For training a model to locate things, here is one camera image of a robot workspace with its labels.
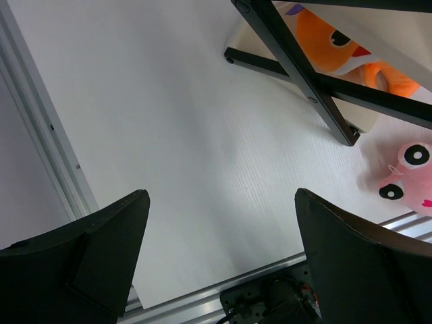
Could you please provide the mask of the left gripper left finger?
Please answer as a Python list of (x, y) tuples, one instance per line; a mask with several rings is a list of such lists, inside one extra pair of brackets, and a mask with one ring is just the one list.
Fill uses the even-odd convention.
[(95, 213), (1, 250), (2, 323), (116, 323), (149, 216), (136, 190)]

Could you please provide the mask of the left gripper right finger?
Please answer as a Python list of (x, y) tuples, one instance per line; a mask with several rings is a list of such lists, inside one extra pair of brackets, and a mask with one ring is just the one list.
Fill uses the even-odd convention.
[(431, 244), (300, 188), (295, 208), (324, 323), (430, 323)]

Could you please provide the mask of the orange shark plush under shelf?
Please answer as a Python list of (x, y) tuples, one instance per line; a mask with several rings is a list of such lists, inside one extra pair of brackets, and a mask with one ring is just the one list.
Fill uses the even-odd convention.
[(319, 73), (410, 98), (420, 85), (299, 3), (282, 10), (283, 19)]

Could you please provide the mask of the beige three-tier shelf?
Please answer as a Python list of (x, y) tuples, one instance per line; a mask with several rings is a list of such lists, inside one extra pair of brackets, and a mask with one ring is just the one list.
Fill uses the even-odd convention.
[(233, 1), (233, 5), (275, 59), (228, 47), (226, 61), (296, 85), (343, 145), (354, 146), (360, 133), (348, 125), (334, 99), (431, 128), (431, 106), (426, 103), (316, 72), (271, 1)]

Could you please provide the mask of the pink striped frog plush front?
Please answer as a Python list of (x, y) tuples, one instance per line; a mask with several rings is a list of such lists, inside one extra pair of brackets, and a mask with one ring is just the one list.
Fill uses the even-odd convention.
[(431, 216), (431, 145), (424, 142), (405, 144), (398, 161), (388, 166), (390, 175), (379, 185), (379, 195), (398, 201), (410, 210)]

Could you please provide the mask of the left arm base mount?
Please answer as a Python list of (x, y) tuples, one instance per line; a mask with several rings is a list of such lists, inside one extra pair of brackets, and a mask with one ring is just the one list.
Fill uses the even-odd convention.
[(255, 279), (220, 295), (219, 323), (322, 323), (315, 291), (290, 275)]

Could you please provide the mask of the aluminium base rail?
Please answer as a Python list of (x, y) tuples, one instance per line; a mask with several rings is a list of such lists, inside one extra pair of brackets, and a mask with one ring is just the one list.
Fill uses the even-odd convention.
[[(390, 219), (381, 226), (399, 234), (431, 242), (431, 218), (410, 212)], [(118, 323), (214, 323), (224, 316), (220, 303), (222, 291), (244, 284), (252, 279), (268, 275), (306, 260), (303, 252), (265, 265), (253, 271), (224, 280), (187, 295), (144, 309), (135, 289), (130, 297), (123, 317)]]

